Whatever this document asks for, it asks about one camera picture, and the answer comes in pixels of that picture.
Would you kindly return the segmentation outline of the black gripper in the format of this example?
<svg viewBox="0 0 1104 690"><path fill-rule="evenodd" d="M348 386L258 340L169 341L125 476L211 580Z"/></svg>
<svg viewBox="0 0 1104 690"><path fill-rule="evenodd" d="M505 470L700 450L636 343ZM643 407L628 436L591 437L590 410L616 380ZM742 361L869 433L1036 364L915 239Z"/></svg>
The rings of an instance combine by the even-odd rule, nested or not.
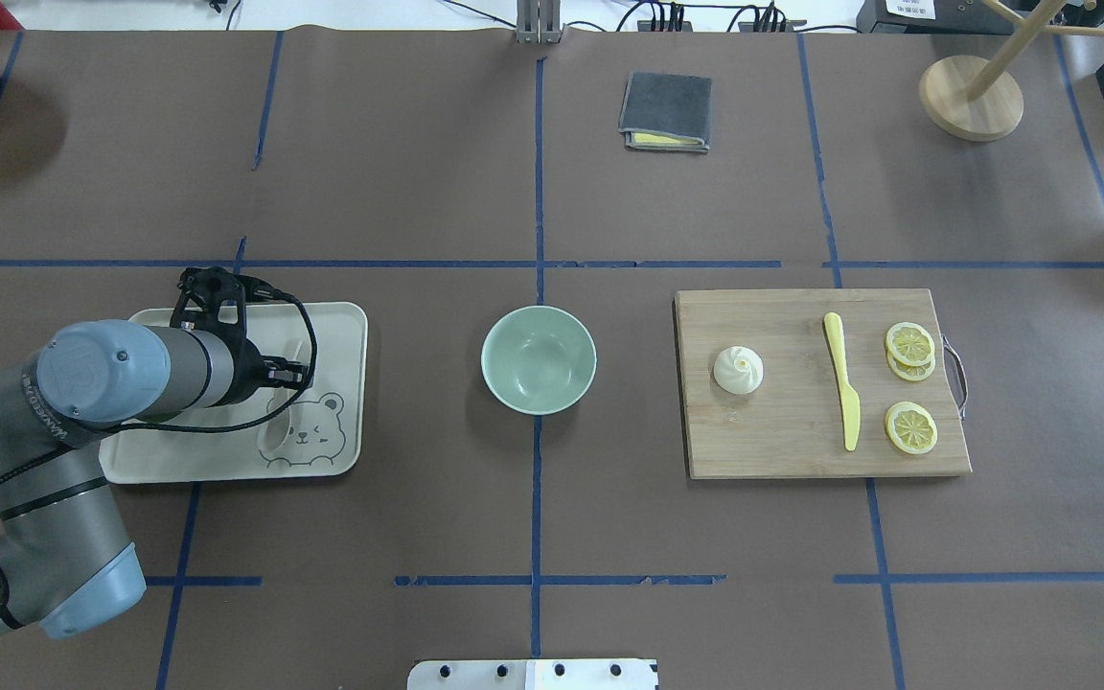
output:
<svg viewBox="0 0 1104 690"><path fill-rule="evenodd" d="M250 340L245 306L270 297L268 282L219 266L192 266L181 272L178 289L171 326L213 336L219 342L206 344L206 406L244 402L259 388L310 388L310 365L280 355L262 355L258 346Z"/></svg>

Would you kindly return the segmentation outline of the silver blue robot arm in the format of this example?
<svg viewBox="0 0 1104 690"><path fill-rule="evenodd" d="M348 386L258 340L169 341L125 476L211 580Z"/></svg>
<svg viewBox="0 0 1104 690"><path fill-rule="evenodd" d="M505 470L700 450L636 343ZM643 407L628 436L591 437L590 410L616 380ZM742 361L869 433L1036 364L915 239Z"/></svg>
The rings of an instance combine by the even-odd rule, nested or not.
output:
<svg viewBox="0 0 1104 690"><path fill-rule="evenodd" d="M176 415L242 403L261 388L302 396L306 362L264 355L248 337L250 302L287 291L222 267L181 274L170 322L83 320L0 370L0 636L38 625L79 636L142 599L148 585L98 459L127 431L178 433Z"/></svg>

